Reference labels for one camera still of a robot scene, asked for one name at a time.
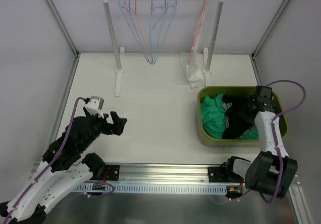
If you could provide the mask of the black tank top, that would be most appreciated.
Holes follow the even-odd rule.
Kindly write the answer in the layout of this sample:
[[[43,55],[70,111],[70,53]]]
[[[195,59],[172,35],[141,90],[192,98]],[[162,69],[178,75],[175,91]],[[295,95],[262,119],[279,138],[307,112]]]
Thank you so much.
[[[241,136],[249,135],[252,130],[252,125],[247,123],[238,116],[238,111],[246,103],[247,99],[244,97],[226,95],[222,97],[222,102],[232,103],[232,107],[228,109],[227,116],[229,117],[229,127],[222,133],[222,139],[231,140],[239,139]]]

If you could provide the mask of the grey tank top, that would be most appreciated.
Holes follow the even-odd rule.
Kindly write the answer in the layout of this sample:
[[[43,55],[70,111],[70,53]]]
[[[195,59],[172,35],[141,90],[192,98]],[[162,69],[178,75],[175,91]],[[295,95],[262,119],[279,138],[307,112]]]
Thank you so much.
[[[222,102],[222,107],[225,109],[225,127],[228,128],[229,127],[229,117],[227,116],[227,111],[228,109],[230,109],[232,107],[232,103],[225,103]]]

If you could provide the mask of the green tank top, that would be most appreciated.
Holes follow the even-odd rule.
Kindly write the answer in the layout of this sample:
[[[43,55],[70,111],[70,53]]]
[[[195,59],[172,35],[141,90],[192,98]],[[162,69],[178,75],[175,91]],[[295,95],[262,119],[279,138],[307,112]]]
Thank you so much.
[[[204,130],[215,139],[222,139],[225,130],[225,109],[222,107],[222,97],[219,94],[214,98],[205,97],[201,103],[201,119]],[[249,135],[241,136],[239,139],[232,140],[258,140],[258,131],[253,128]]]

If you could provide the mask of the white tank top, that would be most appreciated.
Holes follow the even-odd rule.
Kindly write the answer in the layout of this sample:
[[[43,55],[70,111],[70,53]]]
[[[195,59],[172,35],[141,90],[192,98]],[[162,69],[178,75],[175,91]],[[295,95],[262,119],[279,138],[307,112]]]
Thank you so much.
[[[201,38],[202,38],[202,30],[198,38],[199,40],[198,50],[197,52],[194,53],[193,59],[190,65],[188,65],[188,61],[189,61],[191,50],[189,53],[188,52],[180,53],[180,64],[185,74],[186,80],[188,81],[188,84],[191,89],[203,87],[205,85],[205,77],[202,72],[203,65],[204,65],[204,58],[203,58],[203,54],[199,53]]]

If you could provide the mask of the pink wire hanger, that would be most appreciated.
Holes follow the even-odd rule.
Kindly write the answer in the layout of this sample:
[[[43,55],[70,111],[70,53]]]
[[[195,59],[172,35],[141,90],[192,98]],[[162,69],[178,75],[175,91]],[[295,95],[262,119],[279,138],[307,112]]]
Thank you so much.
[[[136,32],[136,36],[139,40],[139,43],[142,46],[142,53],[146,54],[147,62],[152,65],[152,57],[150,48],[148,46],[146,36],[144,34],[144,30],[142,27],[142,24],[140,22],[140,18],[137,11],[137,0],[134,0],[133,7],[131,6],[131,0],[128,0],[128,2],[124,2],[124,5],[126,6],[128,17],[130,18],[131,24],[134,28],[134,31]]]

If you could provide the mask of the light blue wire hanger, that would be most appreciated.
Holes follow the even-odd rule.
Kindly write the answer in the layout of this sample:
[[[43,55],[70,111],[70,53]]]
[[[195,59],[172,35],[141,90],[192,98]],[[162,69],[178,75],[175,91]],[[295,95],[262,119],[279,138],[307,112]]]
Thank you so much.
[[[137,11],[137,0],[118,2],[119,9],[147,63],[151,64],[150,49]]]

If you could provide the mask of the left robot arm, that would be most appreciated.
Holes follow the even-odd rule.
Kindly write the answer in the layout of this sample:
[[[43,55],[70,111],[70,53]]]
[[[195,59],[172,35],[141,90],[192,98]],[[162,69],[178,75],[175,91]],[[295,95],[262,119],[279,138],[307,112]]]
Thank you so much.
[[[26,187],[11,201],[1,203],[5,223],[43,223],[47,214],[79,184],[103,179],[105,162],[95,153],[81,155],[100,135],[123,133],[126,118],[112,111],[76,117],[60,138],[49,145]]]

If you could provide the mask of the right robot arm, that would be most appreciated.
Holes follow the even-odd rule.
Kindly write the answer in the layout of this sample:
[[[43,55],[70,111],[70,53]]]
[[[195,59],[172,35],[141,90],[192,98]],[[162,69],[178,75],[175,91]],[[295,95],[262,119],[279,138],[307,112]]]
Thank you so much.
[[[258,192],[267,203],[283,198],[297,172],[296,160],[289,157],[279,128],[280,114],[273,104],[270,87],[256,86],[254,94],[227,110],[228,127],[223,139],[235,139],[256,126],[260,152],[253,161],[231,156],[224,177],[235,182],[242,178],[245,187]]]

